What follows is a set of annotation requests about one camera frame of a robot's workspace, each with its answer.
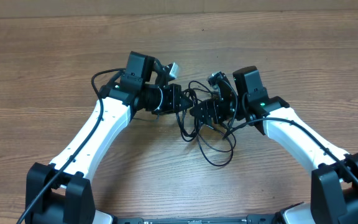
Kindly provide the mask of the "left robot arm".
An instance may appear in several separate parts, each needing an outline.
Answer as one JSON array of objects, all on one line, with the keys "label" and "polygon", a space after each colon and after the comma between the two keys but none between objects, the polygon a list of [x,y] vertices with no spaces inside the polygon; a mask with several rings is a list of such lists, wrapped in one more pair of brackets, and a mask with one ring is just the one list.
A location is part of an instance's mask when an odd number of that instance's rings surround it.
[{"label": "left robot arm", "polygon": [[93,90],[98,98],[86,123],[49,164],[34,163],[26,179],[25,210],[19,223],[105,223],[116,217],[96,208],[92,181],[114,139],[139,110],[157,116],[178,113],[192,102],[172,81],[180,68],[131,52],[124,68]]}]

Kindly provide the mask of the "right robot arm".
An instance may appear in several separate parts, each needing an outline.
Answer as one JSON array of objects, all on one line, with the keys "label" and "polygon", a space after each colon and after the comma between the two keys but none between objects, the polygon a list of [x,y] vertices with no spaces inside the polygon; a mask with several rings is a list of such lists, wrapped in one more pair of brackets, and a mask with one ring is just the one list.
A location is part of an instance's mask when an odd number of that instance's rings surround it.
[{"label": "right robot arm", "polygon": [[255,66],[208,78],[212,97],[190,113],[202,123],[229,121],[227,135],[246,126],[256,127],[277,142],[311,177],[311,198],[254,223],[358,223],[358,153],[350,154],[319,135],[279,96],[270,97]]}]

